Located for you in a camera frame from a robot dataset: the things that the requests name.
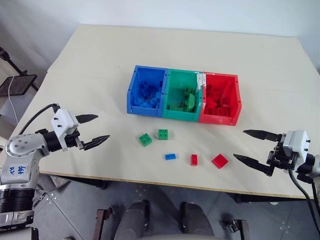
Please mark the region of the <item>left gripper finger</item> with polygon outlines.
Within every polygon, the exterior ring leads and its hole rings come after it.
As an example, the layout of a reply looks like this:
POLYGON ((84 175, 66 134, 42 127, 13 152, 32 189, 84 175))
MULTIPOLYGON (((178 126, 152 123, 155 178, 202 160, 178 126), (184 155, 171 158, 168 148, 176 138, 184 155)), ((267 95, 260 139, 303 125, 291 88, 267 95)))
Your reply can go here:
POLYGON ((103 135, 103 136, 93 138, 90 142, 83 143, 83 150, 87 151, 89 149, 95 148, 100 144, 102 144, 103 142, 105 142, 109 137, 110 135, 108 134, 108 135, 103 135))
POLYGON ((81 114, 81 115, 75 116, 75 118, 79 124, 84 124, 84 123, 90 122, 98 117, 99 116, 96 114, 81 114))

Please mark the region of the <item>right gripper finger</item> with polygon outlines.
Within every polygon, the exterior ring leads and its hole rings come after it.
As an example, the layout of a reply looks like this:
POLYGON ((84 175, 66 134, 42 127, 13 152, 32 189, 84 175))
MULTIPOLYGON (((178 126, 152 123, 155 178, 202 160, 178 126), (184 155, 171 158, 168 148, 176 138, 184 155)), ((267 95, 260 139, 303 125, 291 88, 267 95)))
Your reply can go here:
POLYGON ((244 155, 233 154, 233 156, 237 160, 239 160, 240 162, 242 162, 243 164, 245 164, 246 166, 248 166, 252 169, 260 171, 269 177, 271 177, 273 175, 273 172, 274 172, 273 166, 263 165, 263 164, 259 163, 258 160, 244 156, 244 155))
POLYGON ((247 130, 243 130, 243 132, 253 138, 260 139, 260 140, 269 140, 272 142, 280 142, 281 141, 280 134, 268 132, 265 130, 247 129, 247 130))

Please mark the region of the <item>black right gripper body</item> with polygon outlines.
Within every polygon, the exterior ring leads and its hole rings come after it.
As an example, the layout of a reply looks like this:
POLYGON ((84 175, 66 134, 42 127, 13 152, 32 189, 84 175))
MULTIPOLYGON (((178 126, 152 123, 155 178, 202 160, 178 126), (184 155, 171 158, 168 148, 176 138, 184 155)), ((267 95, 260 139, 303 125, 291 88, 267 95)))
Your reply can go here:
POLYGON ((285 141, 290 141, 291 137, 289 134, 267 134, 266 140, 277 142, 277 145, 269 152, 267 158, 266 163, 269 165, 268 173, 273 173, 275 168, 282 170, 293 170, 295 168, 298 153, 290 149, 288 145, 285 145, 285 141))

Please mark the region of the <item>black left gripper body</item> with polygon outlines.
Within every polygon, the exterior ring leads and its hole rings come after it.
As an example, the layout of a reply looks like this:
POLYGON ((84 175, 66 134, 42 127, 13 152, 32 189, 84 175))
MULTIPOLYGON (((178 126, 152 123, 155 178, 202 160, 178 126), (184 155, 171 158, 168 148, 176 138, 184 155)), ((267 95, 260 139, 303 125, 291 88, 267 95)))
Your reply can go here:
POLYGON ((74 131, 72 134, 67 134, 64 138, 68 148, 78 147, 79 150, 85 149, 85 143, 79 139, 80 132, 74 131))

